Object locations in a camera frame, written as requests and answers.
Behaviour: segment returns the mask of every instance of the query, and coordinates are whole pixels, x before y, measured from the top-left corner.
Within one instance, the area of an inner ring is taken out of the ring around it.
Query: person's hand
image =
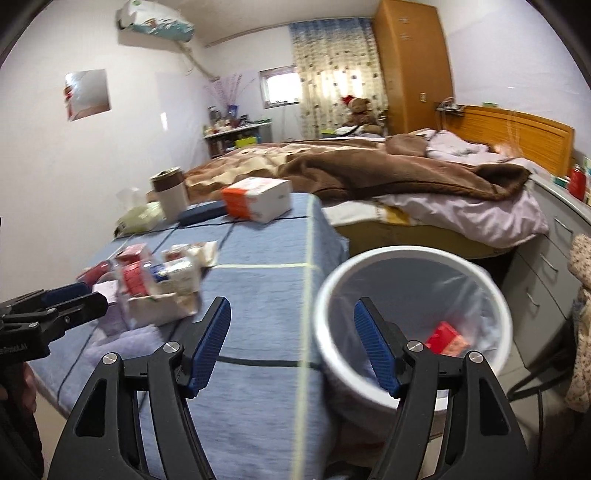
[[[22,392],[22,406],[31,414],[37,411],[37,386],[35,385],[35,375],[29,364],[22,365],[22,375],[25,380],[25,388]],[[0,385],[0,401],[8,399],[6,389]]]

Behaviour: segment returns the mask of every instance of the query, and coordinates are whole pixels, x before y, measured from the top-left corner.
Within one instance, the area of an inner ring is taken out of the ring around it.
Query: wooden headboard
[[[568,174],[571,165],[574,129],[540,116],[469,105],[464,116],[446,115],[444,129],[490,147],[518,136],[525,158],[560,177]]]

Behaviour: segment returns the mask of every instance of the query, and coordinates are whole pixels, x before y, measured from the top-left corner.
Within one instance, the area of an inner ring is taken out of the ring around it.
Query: teddy bear
[[[378,123],[374,113],[368,109],[371,102],[367,98],[355,98],[352,95],[343,98],[345,105],[349,107],[350,114],[343,127],[355,127],[363,125],[363,131],[367,134],[382,135],[383,128]]]

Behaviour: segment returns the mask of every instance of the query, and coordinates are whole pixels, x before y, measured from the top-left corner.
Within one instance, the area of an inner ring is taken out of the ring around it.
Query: brown blanket
[[[468,166],[425,158],[427,143],[395,135],[365,140],[260,144],[236,150],[186,173],[192,202],[220,198],[245,177],[289,179],[295,192],[324,200],[362,200],[396,193],[441,193],[504,200],[520,192],[530,172],[513,164]]]

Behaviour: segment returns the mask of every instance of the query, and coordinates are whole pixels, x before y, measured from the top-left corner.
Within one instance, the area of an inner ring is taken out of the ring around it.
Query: white wall
[[[54,0],[0,68],[3,299],[74,279],[111,239],[120,189],[207,159],[206,81],[172,42],[119,32],[122,3]],[[106,69],[111,111],[67,122],[64,77],[92,69]]]
[[[211,70],[221,77],[242,73],[242,85],[251,82],[238,98],[238,115],[251,120],[271,118],[273,141],[302,139],[300,106],[263,107],[258,72],[294,64],[288,27],[243,35],[206,48]]]
[[[591,90],[552,27],[526,0],[427,0],[439,10],[457,101],[550,118],[591,155]]]

